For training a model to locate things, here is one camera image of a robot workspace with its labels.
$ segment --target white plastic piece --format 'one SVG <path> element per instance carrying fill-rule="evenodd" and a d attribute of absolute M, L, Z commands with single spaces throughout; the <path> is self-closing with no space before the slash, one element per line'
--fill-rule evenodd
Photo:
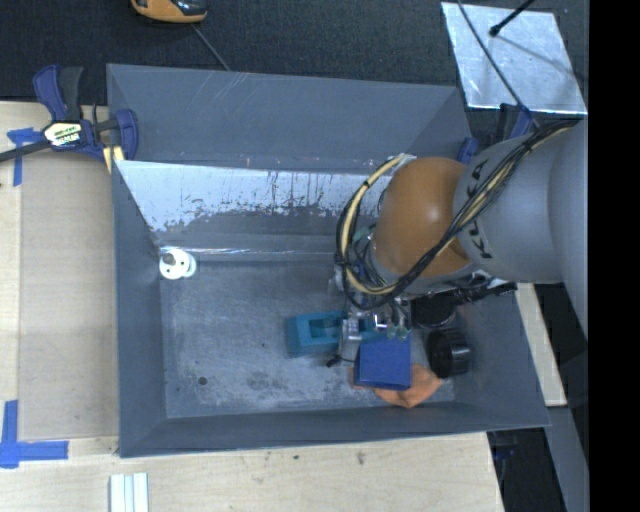
<path fill-rule="evenodd" d="M 160 273 L 166 279 L 191 277 L 196 272 L 196 259 L 182 249 L 170 249 L 160 258 Z"/>
<path fill-rule="evenodd" d="M 149 483 L 146 473 L 111 475 L 110 512 L 149 512 Z"/>

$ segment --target metal rod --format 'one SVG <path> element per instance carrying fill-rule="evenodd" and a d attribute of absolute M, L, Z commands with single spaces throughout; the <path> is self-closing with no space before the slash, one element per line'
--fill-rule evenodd
<path fill-rule="evenodd" d="M 512 19 L 514 19 L 516 16 L 518 16 L 522 11 L 524 11 L 527 7 L 529 7 L 535 1 L 536 0 L 527 0 L 520 7 L 518 7 L 515 11 L 513 11 L 511 14 L 509 14 L 509 16 L 507 16 L 505 19 L 503 19 L 500 23 L 498 23 L 497 25 L 494 25 L 493 27 L 491 27 L 491 29 L 489 29 L 489 34 L 491 36 L 493 36 L 493 37 L 497 36 L 500 33 L 500 31 L 505 27 L 505 25 L 507 25 Z"/>

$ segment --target orange object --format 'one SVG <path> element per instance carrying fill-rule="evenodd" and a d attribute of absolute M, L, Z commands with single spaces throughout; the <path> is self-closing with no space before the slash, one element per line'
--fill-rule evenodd
<path fill-rule="evenodd" d="M 398 275 L 442 238 L 453 220 L 453 196 L 465 166 L 448 158 L 418 158 L 401 167 L 389 183 L 373 236 L 377 260 Z M 421 277 L 445 275 L 469 263 L 455 240 Z"/>
<path fill-rule="evenodd" d="M 131 0 L 136 12 L 167 23 L 196 23 L 209 11 L 208 0 Z"/>
<path fill-rule="evenodd" d="M 442 379 L 421 364 L 411 365 L 411 386 L 405 391 L 390 389 L 365 388 L 353 384 L 353 368 L 349 368 L 349 382 L 354 389 L 373 389 L 376 395 L 385 402 L 410 409 L 424 402 L 442 385 Z"/>

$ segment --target black cord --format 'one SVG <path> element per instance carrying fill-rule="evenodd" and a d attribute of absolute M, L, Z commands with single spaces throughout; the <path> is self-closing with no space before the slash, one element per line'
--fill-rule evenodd
<path fill-rule="evenodd" d="M 191 24 L 191 28 L 193 28 L 193 30 L 196 31 L 196 34 L 198 34 L 198 37 L 200 39 L 202 39 L 202 42 L 207 46 L 207 48 L 209 48 L 209 51 L 213 54 L 213 56 L 216 59 L 218 59 L 218 62 L 220 62 L 220 64 L 222 64 L 222 67 L 226 71 L 231 71 L 231 68 L 229 67 L 229 65 L 224 61 L 224 59 L 220 56 L 220 54 L 213 47 L 213 45 L 209 42 L 209 40 L 205 37 L 205 35 L 200 31 L 200 29 L 198 29 L 198 27 L 196 27 L 195 24 Z"/>

